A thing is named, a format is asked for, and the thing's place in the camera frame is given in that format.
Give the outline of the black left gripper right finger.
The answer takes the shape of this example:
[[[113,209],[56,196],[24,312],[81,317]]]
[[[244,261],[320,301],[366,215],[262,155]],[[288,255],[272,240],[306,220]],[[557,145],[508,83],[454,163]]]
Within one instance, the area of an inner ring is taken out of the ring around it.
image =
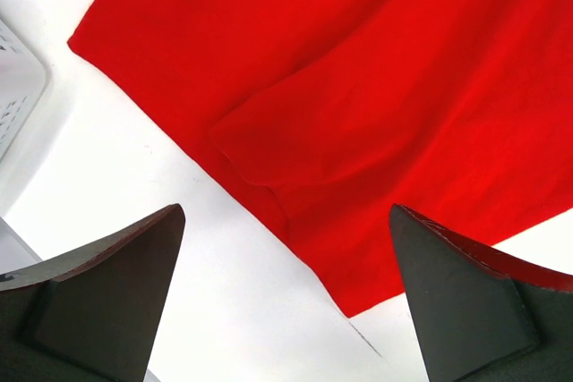
[[[402,205],[389,227],[431,381],[570,381],[572,277]]]

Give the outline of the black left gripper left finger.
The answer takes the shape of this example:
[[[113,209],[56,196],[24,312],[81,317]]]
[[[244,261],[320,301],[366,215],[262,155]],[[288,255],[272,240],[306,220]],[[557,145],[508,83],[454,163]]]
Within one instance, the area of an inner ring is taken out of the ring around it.
[[[3,381],[142,381],[184,235],[172,204],[1,276]]]

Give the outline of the white plastic basket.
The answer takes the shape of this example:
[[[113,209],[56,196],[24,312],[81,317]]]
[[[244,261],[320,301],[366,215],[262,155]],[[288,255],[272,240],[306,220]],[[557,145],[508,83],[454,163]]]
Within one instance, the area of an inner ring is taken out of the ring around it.
[[[29,47],[1,21],[1,157],[30,116],[47,83],[47,69]]]

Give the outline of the red t shirt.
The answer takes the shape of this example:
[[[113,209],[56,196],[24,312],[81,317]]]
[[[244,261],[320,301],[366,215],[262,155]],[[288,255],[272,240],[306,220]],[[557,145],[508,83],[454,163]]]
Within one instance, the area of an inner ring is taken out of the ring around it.
[[[95,0],[71,50],[322,281],[403,290],[403,204],[488,244],[572,206],[572,0]]]

